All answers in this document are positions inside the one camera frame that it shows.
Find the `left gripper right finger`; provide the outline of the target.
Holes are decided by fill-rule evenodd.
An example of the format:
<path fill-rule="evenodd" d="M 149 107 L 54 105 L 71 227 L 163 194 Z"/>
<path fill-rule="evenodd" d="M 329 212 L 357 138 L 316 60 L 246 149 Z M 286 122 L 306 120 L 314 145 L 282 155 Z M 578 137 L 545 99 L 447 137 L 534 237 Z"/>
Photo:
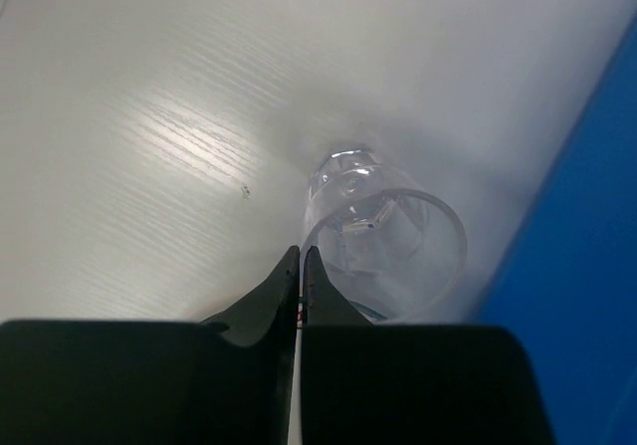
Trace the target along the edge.
<path fill-rule="evenodd" d="M 551 444 L 521 343 L 481 326 L 376 326 L 305 257 L 300 396 L 307 444 Z"/>

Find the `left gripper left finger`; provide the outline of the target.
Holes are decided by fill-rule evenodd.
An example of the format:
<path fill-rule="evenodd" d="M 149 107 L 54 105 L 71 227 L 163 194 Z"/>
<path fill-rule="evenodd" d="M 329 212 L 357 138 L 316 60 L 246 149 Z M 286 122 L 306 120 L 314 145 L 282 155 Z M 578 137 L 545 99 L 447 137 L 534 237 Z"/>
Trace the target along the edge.
<path fill-rule="evenodd" d="M 200 322 L 1 327 L 5 444 L 283 444 L 300 251 Z"/>

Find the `clear plastic cup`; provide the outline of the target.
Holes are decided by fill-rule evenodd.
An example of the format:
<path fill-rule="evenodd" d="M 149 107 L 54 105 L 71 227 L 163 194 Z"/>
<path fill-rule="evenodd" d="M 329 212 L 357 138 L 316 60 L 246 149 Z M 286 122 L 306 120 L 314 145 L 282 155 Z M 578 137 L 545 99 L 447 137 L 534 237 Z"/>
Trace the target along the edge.
<path fill-rule="evenodd" d="M 458 282 L 467 237 L 456 212 L 361 142 L 332 146 L 308 181 L 303 247 L 377 324 L 416 320 Z"/>

